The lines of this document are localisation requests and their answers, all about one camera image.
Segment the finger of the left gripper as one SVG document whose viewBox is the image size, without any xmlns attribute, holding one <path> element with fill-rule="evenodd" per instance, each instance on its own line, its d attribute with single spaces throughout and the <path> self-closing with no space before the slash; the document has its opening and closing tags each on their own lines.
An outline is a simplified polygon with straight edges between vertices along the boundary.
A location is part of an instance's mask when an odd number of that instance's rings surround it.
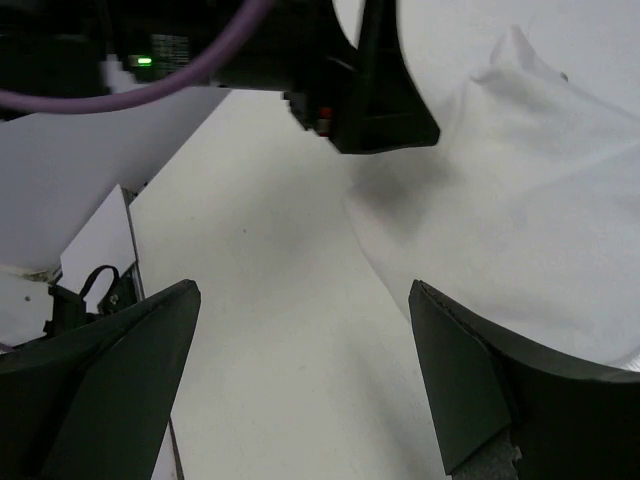
<svg viewBox="0 0 640 480">
<path fill-rule="evenodd" d="M 405 64 L 396 1 L 364 3 L 349 80 L 332 123 L 337 150 L 374 154 L 438 143 L 440 128 Z"/>
</svg>

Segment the white green-sleeved printed t-shirt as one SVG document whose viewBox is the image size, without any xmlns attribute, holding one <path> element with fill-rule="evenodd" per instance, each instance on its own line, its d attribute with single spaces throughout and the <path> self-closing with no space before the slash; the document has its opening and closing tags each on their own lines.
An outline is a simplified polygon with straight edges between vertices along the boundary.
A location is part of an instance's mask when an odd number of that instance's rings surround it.
<svg viewBox="0 0 640 480">
<path fill-rule="evenodd" d="M 433 148 L 379 157 L 346 200 L 393 299 L 422 280 L 595 363 L 639 367 L 639 119 L 518 27 L 439 106 Z"/>
</svg>

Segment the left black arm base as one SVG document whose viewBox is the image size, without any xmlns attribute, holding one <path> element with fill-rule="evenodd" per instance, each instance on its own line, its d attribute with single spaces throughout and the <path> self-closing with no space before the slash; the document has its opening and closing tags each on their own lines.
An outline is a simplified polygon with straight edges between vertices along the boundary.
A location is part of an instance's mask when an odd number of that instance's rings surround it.
<svg viewBox="0 0 640 480">
<path fill-rule="evenodd" d="M 141 298 L 137 267 L 120 271 L 114 265 L 95 268 L 78 292 L 53 284 L 48 287 L 48 294 L 53 305 L 51 318 L 43 327 L 46 339 L 121 312 Z"/>
</svg>

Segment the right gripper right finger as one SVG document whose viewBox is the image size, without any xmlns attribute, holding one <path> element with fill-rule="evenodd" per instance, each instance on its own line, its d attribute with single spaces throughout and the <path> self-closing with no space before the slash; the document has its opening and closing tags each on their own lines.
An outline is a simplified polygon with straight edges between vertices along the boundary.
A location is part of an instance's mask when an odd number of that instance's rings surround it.
<svg viewBox="0 0 640 480">
<path fill-rule="evenodd" d="M 447 475 L 638 478 L 638 373 L 543 346 L 423 281 L 409 307 Z"/>
</svg>

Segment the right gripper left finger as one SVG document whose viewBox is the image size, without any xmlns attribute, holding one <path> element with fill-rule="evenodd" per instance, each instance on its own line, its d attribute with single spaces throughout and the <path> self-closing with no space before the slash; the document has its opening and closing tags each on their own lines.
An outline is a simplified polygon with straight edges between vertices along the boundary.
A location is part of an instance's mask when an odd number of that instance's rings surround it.
<svg viewBox="0 0 640 480">
<path fill-rule="evenodd" d="M 2 478 L 151 478 L 200 304 L 183 280 L 3 354 Z"/>
</svg>

